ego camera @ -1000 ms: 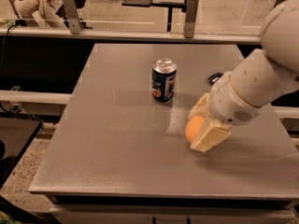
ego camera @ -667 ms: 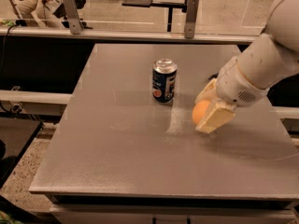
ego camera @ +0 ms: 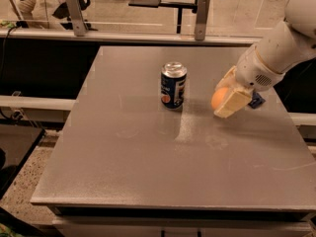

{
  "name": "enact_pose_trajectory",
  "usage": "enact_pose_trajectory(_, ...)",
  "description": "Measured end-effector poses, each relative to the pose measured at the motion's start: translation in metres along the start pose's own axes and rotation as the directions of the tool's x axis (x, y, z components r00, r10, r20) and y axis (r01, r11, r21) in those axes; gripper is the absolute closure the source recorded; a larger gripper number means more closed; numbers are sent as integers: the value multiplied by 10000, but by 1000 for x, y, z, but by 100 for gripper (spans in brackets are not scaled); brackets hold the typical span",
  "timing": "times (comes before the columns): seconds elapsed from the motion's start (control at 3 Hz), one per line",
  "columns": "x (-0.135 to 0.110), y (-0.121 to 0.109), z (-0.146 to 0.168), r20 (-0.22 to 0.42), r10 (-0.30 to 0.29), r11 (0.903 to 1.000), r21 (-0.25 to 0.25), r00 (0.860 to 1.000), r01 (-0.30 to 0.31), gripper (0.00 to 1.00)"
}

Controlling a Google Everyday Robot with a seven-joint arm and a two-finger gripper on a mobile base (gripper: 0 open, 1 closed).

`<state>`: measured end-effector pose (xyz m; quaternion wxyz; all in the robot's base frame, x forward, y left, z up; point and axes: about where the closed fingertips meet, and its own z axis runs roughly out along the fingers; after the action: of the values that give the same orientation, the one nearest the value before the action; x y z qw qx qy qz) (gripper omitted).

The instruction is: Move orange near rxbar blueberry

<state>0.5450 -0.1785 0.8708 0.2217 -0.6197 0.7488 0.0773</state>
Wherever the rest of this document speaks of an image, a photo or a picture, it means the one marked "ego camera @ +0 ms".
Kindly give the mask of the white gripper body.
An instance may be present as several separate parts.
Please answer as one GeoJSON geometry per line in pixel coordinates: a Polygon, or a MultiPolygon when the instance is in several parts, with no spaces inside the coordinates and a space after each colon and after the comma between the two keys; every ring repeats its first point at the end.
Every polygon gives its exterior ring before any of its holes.
{"type": "Polygon", "coordinates": [[[236,81],[256,91],[267,91],[284,77],[283,73],[270,70],[258,55],[257,46],[251,45],[239,58],[236,69],[236,81]]]}

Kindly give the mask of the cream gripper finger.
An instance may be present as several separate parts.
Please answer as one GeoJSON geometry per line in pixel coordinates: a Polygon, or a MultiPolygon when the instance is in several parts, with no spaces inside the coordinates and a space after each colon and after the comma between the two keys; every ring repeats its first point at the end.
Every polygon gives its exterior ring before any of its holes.
{"type": "Polygon", "coordinates": [[[228,88],[228,91],[214,114],[220,118],[228,118],[247,106],[252,100],[253,90],[245,87],[228,88]]]}
{"type": "Polygon", "coordinates": [[[235,70],[236,66],[232,66],[228,72],[224,75],[224,77],[218,82],[216,85],[216,89],[220,88],[235,88],[237,85],[235,79],[235,70]]]}

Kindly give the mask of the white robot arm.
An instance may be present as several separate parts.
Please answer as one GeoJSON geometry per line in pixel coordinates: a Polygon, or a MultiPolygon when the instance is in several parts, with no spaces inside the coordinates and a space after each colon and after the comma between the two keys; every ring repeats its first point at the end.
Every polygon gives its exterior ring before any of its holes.
{"type": "Polygon", "coordinates": [[[316,0],[286,0],[284,19],[252,44],[215,87],[214,114],[228,118],[267,91],[297,64],[316,57],[316,0]]]}

